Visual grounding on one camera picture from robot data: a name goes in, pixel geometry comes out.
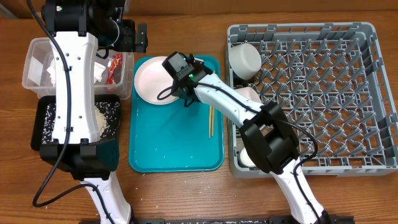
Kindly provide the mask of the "wooden chopstick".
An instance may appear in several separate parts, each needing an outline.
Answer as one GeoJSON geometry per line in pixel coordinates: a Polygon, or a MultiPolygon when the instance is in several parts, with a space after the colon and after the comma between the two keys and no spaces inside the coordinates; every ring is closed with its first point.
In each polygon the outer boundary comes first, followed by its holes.
{"type": "Polygon", "coordinates": [[[213,125],[213,107],[209,106],[209,118],[208,118],[208,137],[212,137],[212,125],[213,125]]]}
{"type": "Polygon", "coordinates": [[[211,120],[210,120],[210,136],[214,136],[214,126],[215,126],[215,109],[211,106],[211,120]]]}

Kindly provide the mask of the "large white plate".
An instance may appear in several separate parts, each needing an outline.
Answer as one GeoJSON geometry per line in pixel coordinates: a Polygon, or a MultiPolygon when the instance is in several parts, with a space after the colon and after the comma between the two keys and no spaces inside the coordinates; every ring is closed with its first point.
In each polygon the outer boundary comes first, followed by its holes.
{"type": "Polygon", "coordinates": [[[153,105],[166,105],[178,99],[177,96],[168,96],[158,100],[158,94],[172,86],[173,79],[162,66],[166,56],[152,57],[146,60],[137,69],[134,75],[134,88],[137,94],[146,102],[153,105]]]}

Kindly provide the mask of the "red snack wrapper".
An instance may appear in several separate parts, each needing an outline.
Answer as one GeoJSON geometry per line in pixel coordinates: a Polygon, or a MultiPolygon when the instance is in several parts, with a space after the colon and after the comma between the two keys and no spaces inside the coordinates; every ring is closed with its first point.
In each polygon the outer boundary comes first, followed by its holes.
{"type": "Polygon", "coordinates": [[[108,66],[108,77],[106,80],[107,85],[115,84],[116,70],[121,68],[123,64],[123,55],[117,54],[112,57],[111,64],[108,66]]]}

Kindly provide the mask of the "white napkin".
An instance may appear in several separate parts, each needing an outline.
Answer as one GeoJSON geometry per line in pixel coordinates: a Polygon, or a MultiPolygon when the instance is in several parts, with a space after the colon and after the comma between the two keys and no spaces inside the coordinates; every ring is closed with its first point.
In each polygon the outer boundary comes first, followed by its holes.
{"type": "MultiPolygon", "coordinates": [[[[94,81],[93,83],[100,83],[102,81],[102,74],[105,71],[106,67],[98,62],[95,62],[94,66],[94,81]]],[[[54,59],[51,59],[50,65],[47,68],[47,72],[50,74],[50,82],[53,86],[56,84],[56,77],[55,77],[55,62],[54,59]]]]}

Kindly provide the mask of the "small pink plate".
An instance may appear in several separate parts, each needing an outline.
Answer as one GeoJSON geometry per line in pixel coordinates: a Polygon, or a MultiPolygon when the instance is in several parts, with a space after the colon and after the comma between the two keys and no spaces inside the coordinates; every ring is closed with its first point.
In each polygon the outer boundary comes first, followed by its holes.
{"type": "Polygon", "coordinates": [[[250,99],[252,101],[255,101],[255,102],[258,102],[258,103],[262,103],[259,95],[251,87],[237,88],[236,91],[240,95],[242,95],[242,96],[244,96],[244,97],[246,97],[246,98],[248,98],[248,99],[250,99]]]}

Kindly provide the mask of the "grey bowl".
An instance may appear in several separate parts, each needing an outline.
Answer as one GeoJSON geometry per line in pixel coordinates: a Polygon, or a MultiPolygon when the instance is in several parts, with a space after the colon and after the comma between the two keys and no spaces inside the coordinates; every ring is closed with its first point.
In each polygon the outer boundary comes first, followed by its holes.
{"type": "Polygon", "coordinates": [[[228,59],[233,72],[243,80],[251,79],[262,66],[257,48],[249,43],[232,47],[228,59]]]}

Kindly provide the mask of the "pile of rice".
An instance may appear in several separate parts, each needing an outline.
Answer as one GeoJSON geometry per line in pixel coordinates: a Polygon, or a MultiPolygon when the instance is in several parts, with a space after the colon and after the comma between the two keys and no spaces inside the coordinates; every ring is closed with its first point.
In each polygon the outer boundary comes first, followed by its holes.
{"type": "MultiPolygon", "coordinates": [[[[95,116],[99,128],[100,139],[118,137],[121,105],[119,102],[96,102],[95,116]]],[[[47,105],[42,133],[42,144],[52,141],[52,132],[55,125],[55,103],[47,105]]]]}

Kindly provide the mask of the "small white cup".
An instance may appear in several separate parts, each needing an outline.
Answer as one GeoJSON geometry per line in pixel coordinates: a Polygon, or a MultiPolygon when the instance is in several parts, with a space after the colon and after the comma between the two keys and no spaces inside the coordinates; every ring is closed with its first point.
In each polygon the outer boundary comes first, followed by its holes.
{"type": "Polygon", "coordinates": [[[257,167],[255,165],[255,163],[253,163],[253,161],[250,159],[245,147],[240,150],[238,159],[239,159],[239,162],[245,167],[248,167],[248,168],[256,168],[257,167]]]}

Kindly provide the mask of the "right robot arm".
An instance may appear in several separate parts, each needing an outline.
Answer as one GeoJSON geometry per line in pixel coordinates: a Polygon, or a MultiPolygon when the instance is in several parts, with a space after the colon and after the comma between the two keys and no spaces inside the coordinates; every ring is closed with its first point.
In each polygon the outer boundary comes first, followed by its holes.
{"type": "Polygon", "coordinates": [[[174,52],[162,66],[173,79],[171,94],[183,98],[186,107],[207,104],[238,127],[250,160],[277,181],[298,223],[331,223],[301,170],[296,132],[316,142],[310,133],[290,123],[276,102],[264,105],[240,95],[199,58],[174,52]]]}

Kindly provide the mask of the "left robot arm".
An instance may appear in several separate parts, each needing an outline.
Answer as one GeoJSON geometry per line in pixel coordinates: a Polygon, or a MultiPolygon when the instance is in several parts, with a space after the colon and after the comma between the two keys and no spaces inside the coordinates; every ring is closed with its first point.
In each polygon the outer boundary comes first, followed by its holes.
{"type": "Polygon", "coordinates": [[[40,157],[68,172],[88,191],[101,223],[135,223],[116,169],[119,143],[102,139],[95,116],[94,70],[98,50],[140,52],[147,26],[123,17],[125,1],[47,0],[33,15],[49,37],[55,62],[55,126],[40,157]]]}

